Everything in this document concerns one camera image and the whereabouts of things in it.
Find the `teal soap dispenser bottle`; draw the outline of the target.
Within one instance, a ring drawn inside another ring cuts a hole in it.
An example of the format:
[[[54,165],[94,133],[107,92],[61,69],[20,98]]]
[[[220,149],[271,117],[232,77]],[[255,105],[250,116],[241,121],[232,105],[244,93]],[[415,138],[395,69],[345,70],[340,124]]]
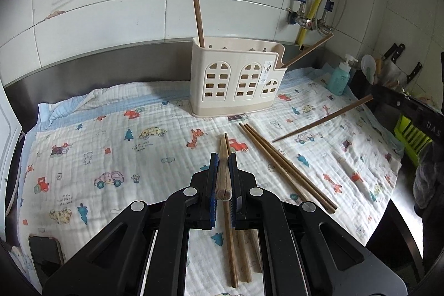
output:
[[[327,89],[334,95],[341,96],[349,82],[351,63],[356,62],[356,58],[350,54],[345,55],[345,61],[333,71]]]

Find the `black-handled knife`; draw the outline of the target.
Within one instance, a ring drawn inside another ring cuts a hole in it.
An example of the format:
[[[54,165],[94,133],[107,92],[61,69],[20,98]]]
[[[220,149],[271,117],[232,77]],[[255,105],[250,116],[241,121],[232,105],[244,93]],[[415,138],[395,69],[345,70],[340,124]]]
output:
[[[418,62],[414,69],[406,76],[406,84],[410,84],[411,81],[418,75],[418,73],[422,70],[422,63]]]
[[[383,55],[383,62],[390,60],[391,62],[396,63],[405,49],[406,46],[404,44],[393,43],[389,50]]]

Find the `metal water valve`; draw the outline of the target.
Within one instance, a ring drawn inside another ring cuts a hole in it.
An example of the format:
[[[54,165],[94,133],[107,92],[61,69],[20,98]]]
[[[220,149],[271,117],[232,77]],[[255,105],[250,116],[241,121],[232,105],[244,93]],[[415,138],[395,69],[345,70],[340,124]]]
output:
[[[309,19],[300,11],[293,11],[291,8],[286,9],[287,23],[289,25],[298,25],[302,29],[309,31],[317,31],[319,34],[328,35],[333,33],[333,27],[329,26],[324,17],[320,19]]]

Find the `beige plastic utensil holder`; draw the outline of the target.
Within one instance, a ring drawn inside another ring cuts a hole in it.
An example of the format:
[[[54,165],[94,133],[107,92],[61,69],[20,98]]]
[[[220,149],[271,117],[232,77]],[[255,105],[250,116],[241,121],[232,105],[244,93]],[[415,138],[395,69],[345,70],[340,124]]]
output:
[[[235,37],[193,39],[190,107],[195,117],[270,108],[287,70],[282,44]]]

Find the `green plastic rack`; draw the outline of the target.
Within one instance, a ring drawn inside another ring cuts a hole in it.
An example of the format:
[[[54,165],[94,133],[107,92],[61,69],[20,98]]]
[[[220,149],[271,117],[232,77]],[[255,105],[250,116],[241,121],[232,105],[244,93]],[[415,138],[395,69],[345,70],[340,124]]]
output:
[[[403,115],[399,116],[394,133],[397,140],[404,145],[405,152],[414,166],[418,166],[422,150],[432,140],[425,133],[414,127],[412,121]]]

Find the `white cartoon-print cloth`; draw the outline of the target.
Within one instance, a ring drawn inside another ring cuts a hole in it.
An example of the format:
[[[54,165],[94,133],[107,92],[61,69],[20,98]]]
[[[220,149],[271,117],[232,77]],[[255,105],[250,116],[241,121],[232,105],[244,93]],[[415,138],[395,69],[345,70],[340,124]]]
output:
[[[292,70],[273,106],[256,113],[197,118],[186,82],[99,88],[40,104],[26,135],[18,188],[18,231],[27,277],[42,287],[31,236],[54,237],[71,258],[132,201],[153,204],[209,166],[226,135],[239,168],[281,200],[301,198],[240,125],[250,124],[337,206],[334,220],[367,243],[393,194],[403,145],[361,106],[319,125],[354,102],[326,89],[330,68]]]

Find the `wooden chopstick crossing diagonal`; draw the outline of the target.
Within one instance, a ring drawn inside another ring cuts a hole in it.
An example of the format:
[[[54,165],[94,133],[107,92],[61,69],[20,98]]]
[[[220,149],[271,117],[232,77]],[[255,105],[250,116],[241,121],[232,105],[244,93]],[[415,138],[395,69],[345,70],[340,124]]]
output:
[[[219,201],[229,201],[232,197],[232,185],[229,172],[229,148],[227,145],[226,134],[221,138],[218,157],[219,163],[215,196]]]

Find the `white ladle spoon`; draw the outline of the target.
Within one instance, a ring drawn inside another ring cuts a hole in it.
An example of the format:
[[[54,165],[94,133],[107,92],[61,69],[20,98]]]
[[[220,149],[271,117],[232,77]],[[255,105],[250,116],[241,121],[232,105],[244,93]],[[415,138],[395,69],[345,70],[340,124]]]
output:
[[[370,84],[374,84],[376,73],[375,59],[370,55],[364,55],[360,60],[360,69]]]

